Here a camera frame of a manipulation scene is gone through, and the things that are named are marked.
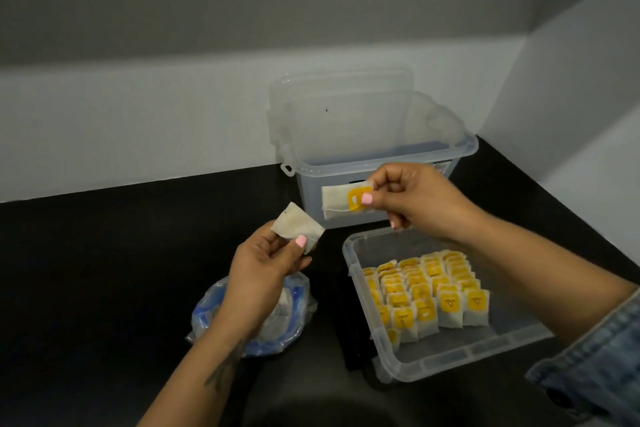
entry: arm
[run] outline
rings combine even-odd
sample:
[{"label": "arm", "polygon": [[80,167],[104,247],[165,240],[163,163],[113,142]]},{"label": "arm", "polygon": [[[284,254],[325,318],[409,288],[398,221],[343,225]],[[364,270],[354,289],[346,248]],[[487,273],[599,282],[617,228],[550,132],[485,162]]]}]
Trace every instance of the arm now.
[{"label": "arm", "polygon": [[389,213],[395,229],[452,239],[483,255],[513,292],[563,342],[589,331],[636,285],[564,248],[485,213],[432,166],[385,164],[362,203]]},{"label": "arm", "polygon": [[284,277],[311,262],[306,237],[288,243],[258,229],[237,248],[225,299],[205,334],[175,369],[138,427],[217,425],[245,343],[273,311]]}]

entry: plastic bag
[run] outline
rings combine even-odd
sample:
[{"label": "plastic bag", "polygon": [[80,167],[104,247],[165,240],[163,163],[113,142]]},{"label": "plastic bag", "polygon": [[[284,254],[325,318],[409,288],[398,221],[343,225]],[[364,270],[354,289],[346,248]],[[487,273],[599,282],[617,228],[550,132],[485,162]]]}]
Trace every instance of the plastic bag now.
[{"label": "plastic bag", "polygon": [[[196,342],[209,327],[227,292],[229,277],[219,280],[204,294],[191,313],[193,330],[187,341]],[[276,355],[295,341],[316,311],[317,303],[309,293],[309,279],[303,273],[285,277],[280,300],[262,324],[258,335],[249,341],[244,357]]]}]

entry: clear plastic bin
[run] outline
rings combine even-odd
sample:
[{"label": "clear plastic bin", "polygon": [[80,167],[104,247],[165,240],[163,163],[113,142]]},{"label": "clear plastic bin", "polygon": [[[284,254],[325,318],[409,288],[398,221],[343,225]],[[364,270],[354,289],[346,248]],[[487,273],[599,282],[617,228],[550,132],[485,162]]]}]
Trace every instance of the clear plastic bin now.
[{"label": "clear plastic bin", "polygon": [[434,162],[445,176],[478,142],[448,108],[413,91],[404,67],[284,76],[269,88],[269,134],[297,174],[305,211],[326,229],[384,220],[383,212],[325,220],[322,187],[365,180],[384,162]]},{"label": "clear plastic bin", "polygon": [[362,269],[376,267],[392,259],[419,257],[444,248],[440,241],[414,229],[396,232],[391,228],[353,234],[342,246],[378,351],[374,359],[376,373],[384,383],[394,380],[414,382],[553,336],[495,279],[490,270],[470,261],[483,289],[491,292],[489,326],[441,328],[437,334],[418,342],[401,344],[394,353]]}]

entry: denim sleeve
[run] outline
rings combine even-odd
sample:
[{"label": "denim sleeve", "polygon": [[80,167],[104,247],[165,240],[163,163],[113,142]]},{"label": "denim sleeve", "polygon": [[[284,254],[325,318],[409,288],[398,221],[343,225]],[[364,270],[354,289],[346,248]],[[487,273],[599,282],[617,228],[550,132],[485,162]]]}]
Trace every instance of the denim sleeve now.
[{"label": "denim sleeve", "polygon": [[640,425],[640,291],[527,379],[577,420]]}]

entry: fingernail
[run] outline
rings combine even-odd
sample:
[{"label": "fingernail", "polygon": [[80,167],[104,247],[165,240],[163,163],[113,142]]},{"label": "fingernail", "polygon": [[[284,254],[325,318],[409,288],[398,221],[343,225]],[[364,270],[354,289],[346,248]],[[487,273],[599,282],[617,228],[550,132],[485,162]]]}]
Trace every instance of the fingernail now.
[{"label": "fingernail", "polygon": [[307,237],[305,237],[304,235],[300,235],[298,238],[296,238],[296,243],[300,248],[304,248],[307,244]]}]

